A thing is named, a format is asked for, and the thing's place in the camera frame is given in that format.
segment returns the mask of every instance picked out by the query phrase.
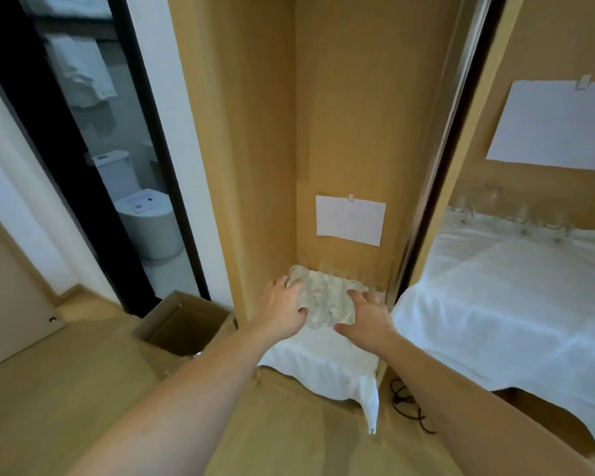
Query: person's right arm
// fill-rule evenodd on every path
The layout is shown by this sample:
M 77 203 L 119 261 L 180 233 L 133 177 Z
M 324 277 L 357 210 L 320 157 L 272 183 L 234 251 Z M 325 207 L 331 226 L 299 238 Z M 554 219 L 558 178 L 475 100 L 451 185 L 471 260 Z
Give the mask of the person's right arm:
M 530 417 L 399 335 L 375 294 L 348 295 L 355 323 L 335 330 L 395 370 L 464 474 L 595 475 L 587 459 Z

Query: folded towel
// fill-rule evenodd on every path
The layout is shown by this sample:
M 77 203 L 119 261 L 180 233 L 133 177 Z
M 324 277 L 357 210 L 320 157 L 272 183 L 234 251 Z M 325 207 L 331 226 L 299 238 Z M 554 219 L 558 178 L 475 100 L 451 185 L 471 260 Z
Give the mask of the folded towel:
M 70 106 L 94 106 L 117 96 L 95 40 L 62 33 L 47 38 L 51 66 Z
M 108 0 L 24 0 L 36 15 L 112 18 Z

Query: blank paper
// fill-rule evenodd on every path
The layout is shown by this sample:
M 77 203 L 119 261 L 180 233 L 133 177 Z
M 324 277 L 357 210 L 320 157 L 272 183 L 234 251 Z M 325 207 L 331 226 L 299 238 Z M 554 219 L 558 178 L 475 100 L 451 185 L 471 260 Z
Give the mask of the blank paper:
M 595 170 L 595 82 L 514 82 L 487 159 Z
M 315 196 L 317 235 L 354 240 L 379 247 L 386 204 L 344 197 Z

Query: black cable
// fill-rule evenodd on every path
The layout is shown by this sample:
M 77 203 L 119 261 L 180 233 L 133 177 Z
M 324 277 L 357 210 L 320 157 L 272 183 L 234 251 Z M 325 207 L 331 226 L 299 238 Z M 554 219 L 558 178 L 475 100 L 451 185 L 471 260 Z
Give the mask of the black cable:
M 395 391 L 395 387 L 393 385 L 395 382 L 401 383 L 401 387 L 399 389 L 397 389 L 396 391 Z M 401 379 L 399 379 L 398 377 L 395 379 L 392 379 L 390 381 L 390 390 L 393 392 L 392 406 L 395 408 L 395 411 L 397 411 L 397 413 L 399 413 L 400 415 L 407 417 L 408 419 L 416 419 L 417 421 L 419 421 L 420 427 L 428 434 L 436 434 L 436 431 L 430 431 L 423 425 L 423 420 L 425 419 L 425 415 L 421 411 L 419 404 L 414 400 L 414 396 L 411 394 L 408 396 L 402 396 L 401 394 L 399 394 L 404 389 L 408 389 L 408 386 L 406 386 L 404 384 L 404 382 Z M 406 404 L 416 404 L 417 415 L 410 416 L 410 415 L 406 415 L 405 413 L 402 413 L 401 410 L 397 407 L 397 404 L 401 404 L 402 402 L 406 403 Z

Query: white cloth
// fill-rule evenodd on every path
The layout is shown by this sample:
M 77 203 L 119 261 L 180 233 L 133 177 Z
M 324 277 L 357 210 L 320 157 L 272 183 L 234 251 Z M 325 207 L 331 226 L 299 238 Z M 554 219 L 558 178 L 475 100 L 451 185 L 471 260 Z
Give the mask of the white cloth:
M 379 358 L 353 345 L 333 328 L 306 326 L 278 342 L 258 364 L 293 376 L 310 391 L 336 400 L 356 400 L 364 410 L 368 431 L 377 428 Z
M 595 231 L 552 231 L 446 213 L 422 278 L 393 310 L 399 332 L 488 390 L 518 387 L 566 408 L 595 438 Z
M 51 67 L 70 106 L 86 108 L 117 96 L 95 40 L 63 33 L 47 38 Z
M 112 18 L 108 0 L 25 0 L 36 15 L 70 18 Z

